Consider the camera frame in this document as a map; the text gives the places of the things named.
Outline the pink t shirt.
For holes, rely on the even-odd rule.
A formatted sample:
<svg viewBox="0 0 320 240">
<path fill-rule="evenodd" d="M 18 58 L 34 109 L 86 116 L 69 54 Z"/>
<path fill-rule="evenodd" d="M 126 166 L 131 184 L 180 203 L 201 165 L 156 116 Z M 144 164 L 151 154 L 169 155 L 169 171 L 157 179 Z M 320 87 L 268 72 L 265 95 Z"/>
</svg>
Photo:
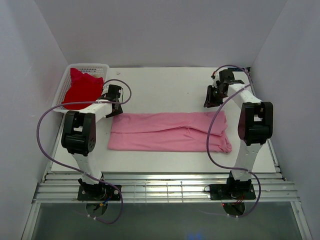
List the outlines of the pink t shirt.
<svg viewBox="0 0 320 240">
<path fill-rule="evenodd" d="M 224 112 L 123 113 L 113 118 L 108 149 L 231 153 Z"/>
</svg>

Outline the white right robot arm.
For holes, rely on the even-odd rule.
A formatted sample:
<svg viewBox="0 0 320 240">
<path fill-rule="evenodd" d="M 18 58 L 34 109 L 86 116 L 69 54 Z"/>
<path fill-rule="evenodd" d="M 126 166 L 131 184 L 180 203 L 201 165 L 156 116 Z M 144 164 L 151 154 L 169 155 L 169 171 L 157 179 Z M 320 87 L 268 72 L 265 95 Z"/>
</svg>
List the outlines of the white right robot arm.
<svg viewBox="0 0 320 240">
<path fill-rule="evenodd" d="M 237 199 L 251 185 L 252 169 L 262 146 L 273 134 L 273 104 L 262 101 L 251 93 L 242 80 L 235 79 L 231 68 L 216 70 L 211 78 L 214 83 L 207 87 L 205 108 L 222 107 L 230 100 L 240 108 L 237 127 L 240 147 L 234 167 L 215 165 L 230 170 L 226 181 L 226 194 Z"/>
</svg>

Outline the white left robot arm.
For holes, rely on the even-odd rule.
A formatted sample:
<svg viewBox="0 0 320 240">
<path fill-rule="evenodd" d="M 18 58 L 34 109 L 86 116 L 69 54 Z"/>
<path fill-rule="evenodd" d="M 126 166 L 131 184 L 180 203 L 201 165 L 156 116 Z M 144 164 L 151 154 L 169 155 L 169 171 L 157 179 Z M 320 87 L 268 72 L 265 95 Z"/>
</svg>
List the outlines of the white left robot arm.
<svg viewBox="0 0 320 240">
<path fill-rule="evenodd" d="M 96 146 L 96 123 L 104 118 L 111 118 L 122 114 L 119 104 L 123 88 L 111 84 L 102 92 L 100 100 L 110 103 L 97 103 L 81 110 L 69 110 L 65 115 L 61 145 L 75 159 L 78 168 L 83 171 L 78 180 L 83 188 L 88 188 L 88 193 L 100 200 L 106 195 L 106 187 L 99 183 L 103 174 L 97 167 L 96 156 L 93 153 Z"/>
</svg>

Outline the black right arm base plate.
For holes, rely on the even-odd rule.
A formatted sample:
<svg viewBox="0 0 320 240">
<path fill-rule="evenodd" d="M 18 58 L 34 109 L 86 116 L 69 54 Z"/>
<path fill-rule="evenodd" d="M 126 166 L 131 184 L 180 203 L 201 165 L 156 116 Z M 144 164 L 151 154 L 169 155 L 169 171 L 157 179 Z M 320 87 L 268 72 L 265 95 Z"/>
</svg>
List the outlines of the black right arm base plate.
<svg viewBox="0 0 320 240">
<path fill-rule="evenodd" d="M 227 184 L 210 184 L 204 187 L 211 200 L 255 200 L 254 186 L 250 184 L 245 188 L 231 188 Z"/>
</svg>

